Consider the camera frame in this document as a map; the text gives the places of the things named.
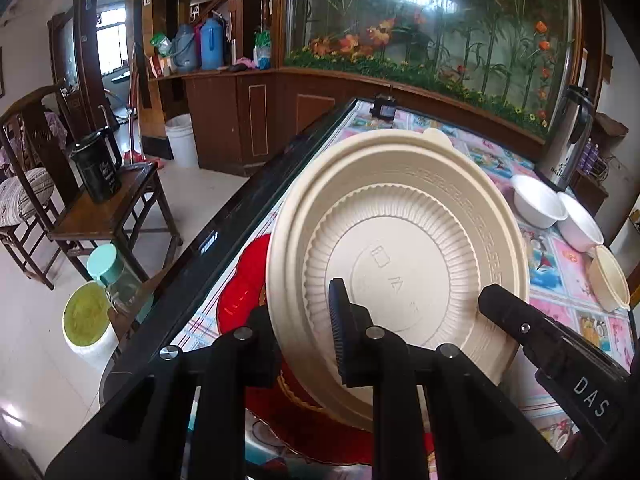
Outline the beige plastic plate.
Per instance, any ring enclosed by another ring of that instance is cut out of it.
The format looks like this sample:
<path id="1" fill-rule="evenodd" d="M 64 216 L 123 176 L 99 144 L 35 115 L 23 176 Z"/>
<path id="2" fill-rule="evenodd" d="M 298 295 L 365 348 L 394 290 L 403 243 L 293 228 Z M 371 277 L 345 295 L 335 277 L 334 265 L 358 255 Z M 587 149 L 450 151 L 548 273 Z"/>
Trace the beige plastic plate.
<path id="1" fill-rule="evenodd" d="M 374 130 L 318 155 L 284 196 L 270 236 L 267 304 L 286 364 L 331 418 L 372 426 L 372 391 L 338 374 L 329 286 L 338 278 L 376 325 L 417 347 L 454 344 L 492 381 L 515 340 L 478 308 L 497 284 L 529 293 L 511 208 L 445 133 Z"/>
<path id="2" fill-rule="evenodd" d="M 630 292 L 626 276 L 616 258 L 605 246 L 590 249 L 591 263 L 587 270 L 593 295 L 606 312 L 630 309 Z"/>

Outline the gold rimmed red plate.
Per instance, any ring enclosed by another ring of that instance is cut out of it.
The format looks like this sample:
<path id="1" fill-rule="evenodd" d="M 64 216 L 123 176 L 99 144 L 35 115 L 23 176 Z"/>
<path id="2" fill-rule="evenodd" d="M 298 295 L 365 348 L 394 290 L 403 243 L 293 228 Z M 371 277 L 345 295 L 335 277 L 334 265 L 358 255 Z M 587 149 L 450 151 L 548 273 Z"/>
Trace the gold rimmed red plate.
<path id="1" fill-rule="evenodd" d="M 281 359 L 278 385 L 288 400 L 294 404 L 317 413 L 324 412 L 324 408 L 300 385 L 285 359 Z"/>

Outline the white bowl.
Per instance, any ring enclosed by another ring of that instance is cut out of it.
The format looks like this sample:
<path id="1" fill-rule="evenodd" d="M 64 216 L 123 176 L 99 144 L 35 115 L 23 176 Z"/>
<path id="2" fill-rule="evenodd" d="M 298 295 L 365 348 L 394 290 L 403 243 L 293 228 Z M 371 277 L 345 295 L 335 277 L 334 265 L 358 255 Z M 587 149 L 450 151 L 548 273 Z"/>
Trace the white bowl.
<path id="1" fill-rule="evenodd" d="M 578 252 L 588 252 L 589 249 L 602 245 L 603 234 L 589 211 L 578 200 L 564 192 L 557 192 L 556 196 L 567 213 L 564 220 L 556 222 L 567 244 Z"/>
<path id="2" fill-rule="evenodd" d="M 549 229 L 568 217 L 559 197 L 544 182 L 526 174 L 514 174 L 511 185 L 516 210 L 535 228 Z"/>

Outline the green round stool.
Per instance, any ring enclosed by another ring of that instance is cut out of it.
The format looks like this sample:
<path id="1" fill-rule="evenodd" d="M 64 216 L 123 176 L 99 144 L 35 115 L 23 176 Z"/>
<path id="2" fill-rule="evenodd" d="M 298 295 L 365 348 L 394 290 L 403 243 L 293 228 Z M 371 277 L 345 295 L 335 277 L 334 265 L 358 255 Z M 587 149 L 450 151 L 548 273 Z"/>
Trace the green round stool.
<path id="1" fill-rule="evenodd" d="M 68 298 L 62 314 L 62 332 L 66 344 L 80 356 L 112 351 L 117 337 L 108 318 L 111 304 L 104 289 L 87 282 Z"/>

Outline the glass jar green lid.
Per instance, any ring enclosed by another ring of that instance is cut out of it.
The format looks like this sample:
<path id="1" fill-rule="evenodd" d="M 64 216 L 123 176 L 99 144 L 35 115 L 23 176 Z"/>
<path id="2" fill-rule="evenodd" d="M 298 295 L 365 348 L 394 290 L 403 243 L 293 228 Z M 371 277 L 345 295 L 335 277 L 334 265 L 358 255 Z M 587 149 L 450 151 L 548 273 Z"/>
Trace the glass jar green lid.
<path id="1" fill-rule="evenodd" d="M 116 312 L 133 315 L 141 322 L 152 308 L 153 296 L 142 289 L 142 281 L 134 274 L 113 244 L 94 248 L 87 260 L 93 281 L 104 290 Z"/>

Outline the wooden side table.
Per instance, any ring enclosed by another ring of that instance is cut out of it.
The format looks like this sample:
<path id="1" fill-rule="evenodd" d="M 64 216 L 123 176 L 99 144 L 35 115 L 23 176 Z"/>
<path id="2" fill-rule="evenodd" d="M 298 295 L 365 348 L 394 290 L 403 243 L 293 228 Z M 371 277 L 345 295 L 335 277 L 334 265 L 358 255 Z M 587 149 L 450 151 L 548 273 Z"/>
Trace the wooden side table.
<path id="1" fill-rule="evenodd" d="M 149 275 L 134 255 L 134 245 L 142 234 L 168 234 L 163 267 L 172 265 L 183 239 L 158 170 L 157 162 L 139 162 L 122 168 L 119 173 L 122 187 L 113 197 L 97 204 L 87 191 L 80 190 L 55 220 L 48 237 L 58 243 L 84 278 L 89 273 L 79 258 L 89 255 L 91 250 L 82 246 L 83 242 L 113 244 L 134 274 L 146 281 Z"/>

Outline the stainless steel thermos pot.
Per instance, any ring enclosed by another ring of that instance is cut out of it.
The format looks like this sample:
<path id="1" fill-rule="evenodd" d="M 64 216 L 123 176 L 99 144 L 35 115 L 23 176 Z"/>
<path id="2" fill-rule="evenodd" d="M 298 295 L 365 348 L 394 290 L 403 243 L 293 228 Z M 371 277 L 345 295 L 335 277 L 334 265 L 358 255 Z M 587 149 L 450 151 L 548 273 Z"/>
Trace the stainless steel thermos pot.
<path id="1" fill-rule="evenodd" d="M 535 172 L 555 192 L 570 184 L 590 135 L 593 102 L 586 88 L 567 86 L 549 128 L 550 138 L 544 144 Z"/>

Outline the white plastic bucket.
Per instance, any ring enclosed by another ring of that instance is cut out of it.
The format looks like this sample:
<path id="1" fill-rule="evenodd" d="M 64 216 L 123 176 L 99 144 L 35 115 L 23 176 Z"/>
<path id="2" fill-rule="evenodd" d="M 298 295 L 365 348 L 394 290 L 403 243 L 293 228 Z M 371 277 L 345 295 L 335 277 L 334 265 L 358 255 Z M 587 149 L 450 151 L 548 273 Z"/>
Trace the white plastic bucket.
<path id="1" fill-rule="evenodd" d="M 191 115 L 182 114 L 169 119 L 165 130 L 176 164 L 182 168 L 198 168 L 198 150 Z"/>

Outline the small black device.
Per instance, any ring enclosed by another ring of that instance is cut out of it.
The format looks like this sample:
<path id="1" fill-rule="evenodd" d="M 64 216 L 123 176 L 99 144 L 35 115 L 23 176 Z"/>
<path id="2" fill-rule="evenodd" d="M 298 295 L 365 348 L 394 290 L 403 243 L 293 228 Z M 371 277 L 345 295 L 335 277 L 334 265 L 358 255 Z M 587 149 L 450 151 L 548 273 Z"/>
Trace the small black device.
<path id="1" fill-rule="evenodd" d="M 395 120 L 397 110 L 397 101 L 393 96 L 388 94 L 378 94 L 370 108 L 370 114 L 373 118 L 382 120 L 383 122 L 393 122 Z"/>

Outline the wooden cabinet counter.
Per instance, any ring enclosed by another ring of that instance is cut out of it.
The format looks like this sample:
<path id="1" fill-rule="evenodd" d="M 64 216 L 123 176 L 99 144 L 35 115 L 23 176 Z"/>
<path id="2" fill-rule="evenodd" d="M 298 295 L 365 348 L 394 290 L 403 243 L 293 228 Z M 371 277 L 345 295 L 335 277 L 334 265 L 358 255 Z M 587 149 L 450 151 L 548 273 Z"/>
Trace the wooden cabinet counter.
<path id="1" fill-rule="evenodd" d="M 188 113 L 200 166 L 239 176 L 252 174 L 334 108 L 379 94 L 392 96 L 401 107 L 486 136 L 529 159 L 538 159 L 544 146 L 533 133 L 449 96 L 330 70 L 200 70 L 153 78 L 149 92 L 152 105 L 140 108 L 141 127 L 149 129 L 155 114 L 174 118 Z"/>

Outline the black electric kettle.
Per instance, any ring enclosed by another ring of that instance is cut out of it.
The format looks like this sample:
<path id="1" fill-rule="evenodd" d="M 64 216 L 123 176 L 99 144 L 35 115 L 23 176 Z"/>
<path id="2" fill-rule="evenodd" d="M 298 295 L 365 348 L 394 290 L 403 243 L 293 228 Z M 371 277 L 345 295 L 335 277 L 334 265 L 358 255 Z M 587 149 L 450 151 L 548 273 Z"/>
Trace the black electric kettle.
<path id="1" fill-rule="evenodd" d="M 119 177 L 122 154 L 112 128 L 101 128 L 76 142 L 70 158 L 95 203 L 105 203 L 122 187 Z"/>

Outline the wooden chair with cushion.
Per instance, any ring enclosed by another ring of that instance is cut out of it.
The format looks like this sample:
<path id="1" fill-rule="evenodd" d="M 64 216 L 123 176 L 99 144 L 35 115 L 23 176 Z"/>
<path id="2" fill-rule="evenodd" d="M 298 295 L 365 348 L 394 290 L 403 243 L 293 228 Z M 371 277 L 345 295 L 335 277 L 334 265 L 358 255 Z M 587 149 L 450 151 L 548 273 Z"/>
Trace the wooden chair with cushion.
<path id="1" fill-rule="evenodd" d="M 1 116 L 1 246 L 20 271 L 32 281 L 54 289 L 49 272 L 61 251 L 56 248 L 45 264 L 35 252 L 49 238 L 58 216 L 53 203 L 54 183 L 42 157 L 29 139 L 30 125 L 49 133 L 48 96 L 59 98 L 62 84 L 40 87 L 14 102 Z"/>

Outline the artificial flower glass display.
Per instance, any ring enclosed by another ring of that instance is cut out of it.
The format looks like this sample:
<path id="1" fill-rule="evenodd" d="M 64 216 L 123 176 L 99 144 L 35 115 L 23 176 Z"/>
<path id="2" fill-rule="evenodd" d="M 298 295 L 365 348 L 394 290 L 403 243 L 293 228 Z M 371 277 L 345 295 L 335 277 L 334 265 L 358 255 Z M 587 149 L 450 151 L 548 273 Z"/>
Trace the artificial flower glass display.
<path id="1" fill-rule="evenodd" d="M 545 136 L 566 83 L 574 0 L 286 0 L 289 66 L 450 96 Z"/>

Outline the grey thermos jug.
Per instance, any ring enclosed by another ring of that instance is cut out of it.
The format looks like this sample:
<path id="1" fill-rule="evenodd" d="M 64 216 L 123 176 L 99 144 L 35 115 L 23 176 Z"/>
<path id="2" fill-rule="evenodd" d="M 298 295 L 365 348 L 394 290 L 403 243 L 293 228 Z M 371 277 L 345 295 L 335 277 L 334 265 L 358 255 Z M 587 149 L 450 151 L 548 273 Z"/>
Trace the grey thermos jug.
<path id="1" fill-rule="evenodd" d="M 172 62 L 178 73 L 190 73 L 198 69 L 198 45 L 190 24 L 181 24 L 172 40 Z"/>

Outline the blue thermos jug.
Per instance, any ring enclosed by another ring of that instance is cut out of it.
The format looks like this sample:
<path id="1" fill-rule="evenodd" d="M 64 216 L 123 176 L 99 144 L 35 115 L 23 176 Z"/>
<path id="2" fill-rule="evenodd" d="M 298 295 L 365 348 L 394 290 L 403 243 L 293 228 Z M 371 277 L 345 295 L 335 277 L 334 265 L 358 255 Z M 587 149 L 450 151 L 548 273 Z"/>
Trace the blue thermos jug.
<path id="1" fill-rule="evenodd" d="M 201 66 L 216 70 L 224 65 L 224 29 L 216 18 L 208 18 L 201 28 Z"/>

